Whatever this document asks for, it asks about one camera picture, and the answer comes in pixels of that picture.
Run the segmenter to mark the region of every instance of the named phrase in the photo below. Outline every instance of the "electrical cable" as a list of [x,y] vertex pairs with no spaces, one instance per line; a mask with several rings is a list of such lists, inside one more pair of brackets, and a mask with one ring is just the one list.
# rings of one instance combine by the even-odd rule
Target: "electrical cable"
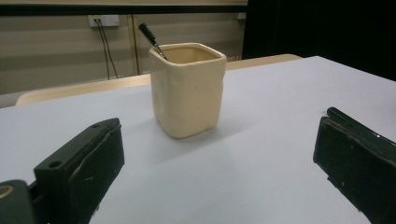
[[114,69],[114,74],[116,75],[116,78],[119,78],[119,76],[117,75],[117,70],[116,70],[116,65],[113,62],[113,58],[111,57],[111,52],[110,52],[110,47],[108,46],[108,41],[107,41],[107,37],[106,37],[106,33],[105,33],[105,29],[103,28],[102,22],[99,20],[99,29],[101,29],[103,36],[105,37],[105,42],[107,45],[107,53],[108,53],[108,57],[110,58],[111,64],[113,65],[113,69]]
[[97,27],[98,27],[98,29],[99,29],[100,37],[102,38],[103,49],[105,50],[105,58],[106,58],[107,79],[110,80],[110,72],[109,72],[109,69],[108,69],[108,59],[107,59],[107,52],[106,52],[105,40],[104,40],[103,35],[102,35],[102,30],[100,29],[99,21],[98,21],[97,19],[94,19],[94,21],[95,21],[95,23],[96,23],[96,25],[97,25]]

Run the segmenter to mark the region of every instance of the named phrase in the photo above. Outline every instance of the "white table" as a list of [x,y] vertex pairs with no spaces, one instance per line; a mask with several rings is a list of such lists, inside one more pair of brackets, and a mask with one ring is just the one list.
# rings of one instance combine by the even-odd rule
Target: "white table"
[[313,57],[228,71],[218,126],[176,140],[150,85],[0,110],[0,182],[91,124],[120,118],[126,164],[91,223],[369,223],[312,161],[335,106],[396,140],[396,82]]

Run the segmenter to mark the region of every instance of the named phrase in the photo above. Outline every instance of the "power outlet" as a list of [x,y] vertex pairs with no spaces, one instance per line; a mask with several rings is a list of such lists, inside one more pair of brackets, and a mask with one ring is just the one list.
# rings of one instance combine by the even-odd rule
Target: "power outlet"
[[119,26],[120,16],[119,15],[89,15],[88,21],[91,27],[97,27],[95,20],[99,20],[102,26]]

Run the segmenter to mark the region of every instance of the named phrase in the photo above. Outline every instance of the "cream ceramic cup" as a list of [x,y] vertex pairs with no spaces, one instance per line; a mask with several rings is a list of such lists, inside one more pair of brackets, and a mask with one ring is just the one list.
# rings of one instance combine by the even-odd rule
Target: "cream ceramic cup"
[[216,126],[219,120],[226,56],[205,45],[185,43],[149,50],[154,114],[175,138]]

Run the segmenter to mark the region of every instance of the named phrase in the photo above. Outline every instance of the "cup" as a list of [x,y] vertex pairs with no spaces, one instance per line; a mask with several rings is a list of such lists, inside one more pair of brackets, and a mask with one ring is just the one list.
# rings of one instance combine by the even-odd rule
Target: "cup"
[[154,115],[175,138],[216,126],[219,120],[226,56],[198,43],[149,50]]

